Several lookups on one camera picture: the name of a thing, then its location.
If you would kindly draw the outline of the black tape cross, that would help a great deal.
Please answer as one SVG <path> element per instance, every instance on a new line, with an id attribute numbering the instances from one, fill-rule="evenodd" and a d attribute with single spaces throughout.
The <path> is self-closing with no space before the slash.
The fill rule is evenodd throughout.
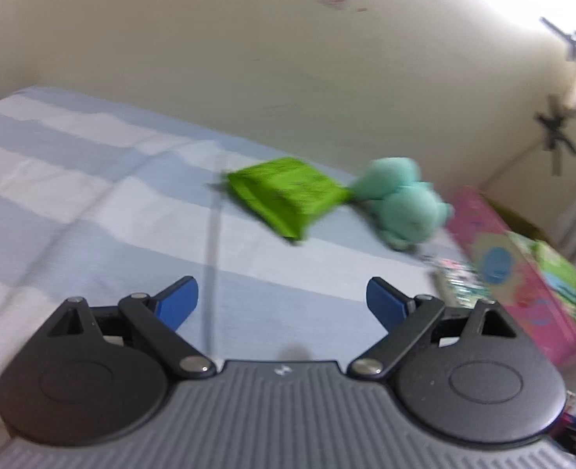
<path id="1" fill-rule="evenodd" d="M 547 113 L 536 112 L 534 120 L 544 130 L 544 150 L 551 154 L 551 173 L 562 175 L 562 145 L 576 157 L 576 145 L 565 133 L 566 125 L 575 113 L 562 107 L 555 94 L 547 96 Z"/>

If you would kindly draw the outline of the pink macaron biscuit tin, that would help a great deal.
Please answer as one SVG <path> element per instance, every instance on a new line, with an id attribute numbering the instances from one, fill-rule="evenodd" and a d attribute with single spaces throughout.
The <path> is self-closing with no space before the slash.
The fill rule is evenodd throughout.
<path id="1" fill-rule="evenodd" d="M 576 360 L 576 299 L 562 300 L 552 286 L 558 267 L 541 269 L 533 250 L 549 246 L 544 232 L 476 188 L 454 197 L 447 229 L 492 297 L 558 366 Z M 569 284 L 576 293 L 576 275 Z"/>

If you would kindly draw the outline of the green toothpaste box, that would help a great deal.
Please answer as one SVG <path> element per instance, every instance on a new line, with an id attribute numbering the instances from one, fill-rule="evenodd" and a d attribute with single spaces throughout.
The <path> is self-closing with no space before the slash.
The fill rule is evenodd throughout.
<path id="1" fill-rule="evenodd" d="M 508 236 L 523 258 L 522 263 L 516 266 L 521 281 L 514 292 L 515 304 L 529 308 L 537 301 L 539 282 L 533 281 L 537 276 L 576 323 L 576 268 L 541 239 L 531 239 L 515 232 L 509 232 Z"/>

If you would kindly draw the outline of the striped blue bed sheet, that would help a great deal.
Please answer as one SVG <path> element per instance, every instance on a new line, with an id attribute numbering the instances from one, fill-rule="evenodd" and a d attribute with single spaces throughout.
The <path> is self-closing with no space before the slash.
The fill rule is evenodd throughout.
<path id="1" fill-rule="evenodd" d="M 497 300 L 438 297 L 427 256 L 476 270 L 449 221 L 396 251 L 349 191 L 283 238 L 225 180 L 282 157 L 81 93 L 0 100 L 0 468 L 576 468 L 559 366 Z M 187 275 L 176 332 L 210 378 L 168 377 L 118 311 Z M 358 380 L 386 336 L 375 276 L 445 311 L 386 380 Z"/>

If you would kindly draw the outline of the teal plush toy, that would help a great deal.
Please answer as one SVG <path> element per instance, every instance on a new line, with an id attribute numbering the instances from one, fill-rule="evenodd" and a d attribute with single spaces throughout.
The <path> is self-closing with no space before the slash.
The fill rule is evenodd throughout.
<path id="1" fill-rule="evenodd" d="M 422 181 L 417 162 L 406 157 L 371 161 L 349 191 L 370 214 L 381 239 L 396 251 L 426 242 L 454 214 L 432 184 Z"/>

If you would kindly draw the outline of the green wet wipes pack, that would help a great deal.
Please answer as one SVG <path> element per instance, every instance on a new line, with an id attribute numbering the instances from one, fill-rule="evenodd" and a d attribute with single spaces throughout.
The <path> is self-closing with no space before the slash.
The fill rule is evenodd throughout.
<path id="1" fill-rule="evenodd" d="M 230 194 L 283 238 L 300 242 L 309 227 L 349 198 L 349 190 L 293 157 L 258 163 L 225 176 Z"/>

